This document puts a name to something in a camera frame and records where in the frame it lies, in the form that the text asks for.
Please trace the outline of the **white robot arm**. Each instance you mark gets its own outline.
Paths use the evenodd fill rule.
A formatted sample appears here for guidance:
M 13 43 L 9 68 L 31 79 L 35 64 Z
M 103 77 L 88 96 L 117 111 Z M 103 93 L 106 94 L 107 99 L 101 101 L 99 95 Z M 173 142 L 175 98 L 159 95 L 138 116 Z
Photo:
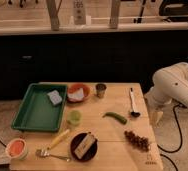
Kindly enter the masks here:
M 188 108 L 188 63 L 180 62 L 157 70 L 153 86 L 144 95 L 150 124 L 155 126 L 162 118 L 162 108 L 176 100 Z

